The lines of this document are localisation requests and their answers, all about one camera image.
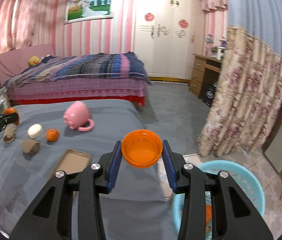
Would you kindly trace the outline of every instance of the striped blanket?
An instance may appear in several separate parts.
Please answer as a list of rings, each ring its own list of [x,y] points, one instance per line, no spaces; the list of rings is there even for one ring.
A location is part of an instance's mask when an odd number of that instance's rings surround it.
[[[142,78],[150,84],[142,61],[133,52],[124,54],[99,53],[88,56],[48,57],[7,80],[7,87],[26,83],[48,82],[72,78]]]

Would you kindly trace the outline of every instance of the yellow plush toy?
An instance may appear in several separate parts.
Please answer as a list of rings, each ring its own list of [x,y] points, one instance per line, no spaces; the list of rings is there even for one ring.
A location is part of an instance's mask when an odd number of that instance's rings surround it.
[[[28,63],[31,67],[35,66],[36,64],[39,64],[40,62],[41,60],[38,56],[33,56],[28,60]]]

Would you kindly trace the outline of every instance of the pink cat figurine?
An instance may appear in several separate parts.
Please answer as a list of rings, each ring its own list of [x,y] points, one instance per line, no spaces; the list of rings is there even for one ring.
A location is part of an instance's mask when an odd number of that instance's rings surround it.
[[[94,127],[94,121],[91,119],[91,114],[86,105],[81,101],[76,101],[71,104],[64,112],[64,122],[71,130],[78,129],[80,132],[91,131]],[[82,127],[87,122],[89,127]]]

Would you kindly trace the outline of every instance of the red paper-cut decoration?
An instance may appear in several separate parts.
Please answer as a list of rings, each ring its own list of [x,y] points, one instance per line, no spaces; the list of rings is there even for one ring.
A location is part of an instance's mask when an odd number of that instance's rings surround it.
[[[145,16],[144,16],[145,20],[147,22],[152,22],[154,20],[154,14],[153,13],[147,13]]]
[[[186,20],[180,20],[180,21],[179,21],[179,26],[180,26],[182,29],[186,29],[186,28],[189,26],[189,23],[188,23]]]

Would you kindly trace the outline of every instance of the blue laundry basket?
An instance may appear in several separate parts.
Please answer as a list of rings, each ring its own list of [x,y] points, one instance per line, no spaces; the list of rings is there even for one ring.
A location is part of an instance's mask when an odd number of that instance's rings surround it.
[[[265,212],[265,195],[263,189],[257,180],[257,178],[243,166],[223,160],[215,160],[206,163],[202,163],[199,169],[204,172],[218,174],[219,171],[227,171],[240,186],[243,192],[248,196],[250,201],[257,208],[261,216]],[[206,204],[211,204],[210,192],[205,192]],[[172,202],[173,222],[176,231],[180,231],[181,225],[181,210],[183,209],[184,194],[175,195]],[[206,234],[206,240],[212,239],[212,232]]]

